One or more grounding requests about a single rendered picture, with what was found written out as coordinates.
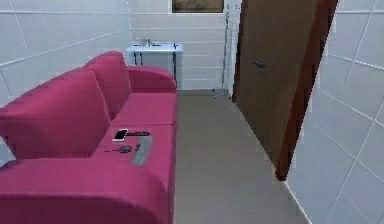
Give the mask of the brown room door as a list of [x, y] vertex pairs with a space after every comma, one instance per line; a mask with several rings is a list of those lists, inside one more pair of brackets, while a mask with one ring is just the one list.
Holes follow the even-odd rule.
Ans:
[[242, 0], [233, 101], [280, 181], [288, 176], [337, 3]]

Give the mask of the red sofa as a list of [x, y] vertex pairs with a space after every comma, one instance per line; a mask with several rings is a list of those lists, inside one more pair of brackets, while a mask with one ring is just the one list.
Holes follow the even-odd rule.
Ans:
[[[0, 224], [173, 224], [176, 87], [103, 53], [0, 108]], [[142, 166], [138, 138], [150, 132]]]

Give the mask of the white phone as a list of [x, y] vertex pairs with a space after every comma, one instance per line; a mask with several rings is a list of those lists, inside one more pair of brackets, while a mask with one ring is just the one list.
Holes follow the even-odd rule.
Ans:
[[119, 129], [112, 139], [113, 142], [123, 142], [125, 137], [127, 136], [128, 129]]

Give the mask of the framed wall picture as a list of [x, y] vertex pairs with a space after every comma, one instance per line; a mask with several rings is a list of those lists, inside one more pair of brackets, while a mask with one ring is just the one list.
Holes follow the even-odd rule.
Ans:
[[173, 13], [222, 13], [224, 0], [172, 0]]

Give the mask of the grey remote control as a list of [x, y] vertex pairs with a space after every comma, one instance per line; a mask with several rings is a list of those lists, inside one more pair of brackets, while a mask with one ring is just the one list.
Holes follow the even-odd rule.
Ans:
[[152, 145], [151, 136], [141, 136], [138, 138], [135, 152], [132, 156], [131, 163], [136, 166], [142, 166], [146, 162], [146, 158], [150, 152]]

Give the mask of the white side table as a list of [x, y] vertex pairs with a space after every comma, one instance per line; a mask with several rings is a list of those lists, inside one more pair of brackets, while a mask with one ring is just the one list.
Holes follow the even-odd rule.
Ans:
[[165, 79], [178, 87], [183, 46], [179, 43], [132, 44], [123, 52], [128, 70], [144, 80]]

